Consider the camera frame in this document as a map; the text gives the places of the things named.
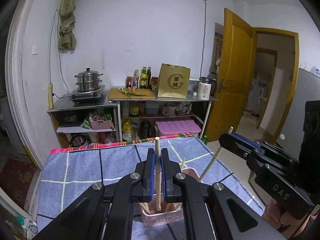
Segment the person's right hand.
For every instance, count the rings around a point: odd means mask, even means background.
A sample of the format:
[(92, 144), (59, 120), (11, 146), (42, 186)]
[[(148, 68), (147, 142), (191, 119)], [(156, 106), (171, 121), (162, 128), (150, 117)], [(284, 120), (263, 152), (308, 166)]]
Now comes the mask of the person's right hand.
[(281, 228), (281, 234), (290, 239), (300, 235), (310, 225), (311, 217), (297, 220), (288, 211), (283, 210), (281, 205), (272, 198), (265, 207), (262, 218), (276, 230)]

